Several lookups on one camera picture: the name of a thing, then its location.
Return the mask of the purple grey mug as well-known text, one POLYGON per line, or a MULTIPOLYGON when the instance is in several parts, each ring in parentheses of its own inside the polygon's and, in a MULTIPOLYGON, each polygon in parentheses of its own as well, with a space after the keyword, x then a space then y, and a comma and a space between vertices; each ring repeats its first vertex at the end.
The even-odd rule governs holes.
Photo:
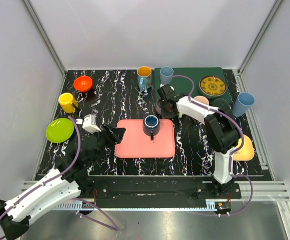
POLYGON ((158 113, 158 114, 159 114, 163 119, 166 118, 167 111, 166 111, 166 108, 165 108, 165 106, 163 105, 162 100, 161 100, 160 97, 158 97, 158 99, 157 99, 155 109, 156 109, 156 112, 157 112, 157 113, 158 113))

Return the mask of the dark blue mug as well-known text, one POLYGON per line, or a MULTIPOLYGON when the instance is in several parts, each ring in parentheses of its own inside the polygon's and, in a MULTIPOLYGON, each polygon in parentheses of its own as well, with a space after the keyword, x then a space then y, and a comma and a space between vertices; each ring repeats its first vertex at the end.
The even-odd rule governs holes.
POLYGON ((143 120, 143 132, 154 140, 154 136, 160 131, 160 121, 155 115, 148 115, 143 120))

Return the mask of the peach pink mug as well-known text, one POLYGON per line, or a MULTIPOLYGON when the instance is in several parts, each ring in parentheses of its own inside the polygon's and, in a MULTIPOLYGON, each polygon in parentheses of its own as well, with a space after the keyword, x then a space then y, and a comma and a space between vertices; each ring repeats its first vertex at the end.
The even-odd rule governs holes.
POLYGON ((194 97, 194 100, 196 100, 196 101, 198 101, 200 103, 203 103, 205 105, 209 105, 209 100, 206 97, 204 97, 204 96, 201 96, 201 95, 196 96, 196 97, 194 97))

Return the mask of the light blue butterfly mug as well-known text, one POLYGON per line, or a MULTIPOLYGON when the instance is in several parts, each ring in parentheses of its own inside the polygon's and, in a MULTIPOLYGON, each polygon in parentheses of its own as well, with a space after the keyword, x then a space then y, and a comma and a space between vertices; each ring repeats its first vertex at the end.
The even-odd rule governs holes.
POLYGON ((141 66, 137 70, 137 81, 141 92, 149 89, 152 85, 152 70, 148 66, 141 66))

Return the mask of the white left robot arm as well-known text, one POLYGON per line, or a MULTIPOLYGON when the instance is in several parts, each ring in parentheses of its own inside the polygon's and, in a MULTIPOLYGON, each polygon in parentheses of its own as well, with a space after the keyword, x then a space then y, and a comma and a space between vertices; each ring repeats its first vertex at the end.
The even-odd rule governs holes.
POLYGON ((96 160, 105 148, 121 143, 126 129, 104 124, 84 154, 81 136, 77 134, 77 149, 72 160, 62 158, 40 181, 11 200, 0 199, 0 227, 6 240, 15 240, 25 234, 29 226, 61 203, 94 194, 94 184, 83 165, 85 158, 96 160))

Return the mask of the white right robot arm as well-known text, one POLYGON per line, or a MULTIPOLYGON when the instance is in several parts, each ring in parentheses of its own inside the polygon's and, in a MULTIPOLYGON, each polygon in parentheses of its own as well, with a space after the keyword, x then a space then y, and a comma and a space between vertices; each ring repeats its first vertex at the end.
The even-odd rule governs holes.
POLYGON ((162 117, 170 119, 178 114, 187 115, 204 124, 209 146, 215 152, 212 183, 207 191, 217 198, 227 195, 234 184, 233 155, 243 137, 228 103, 218 99, 219 106, 209 106, 176 93, 169 84, 158 88, 162 117))

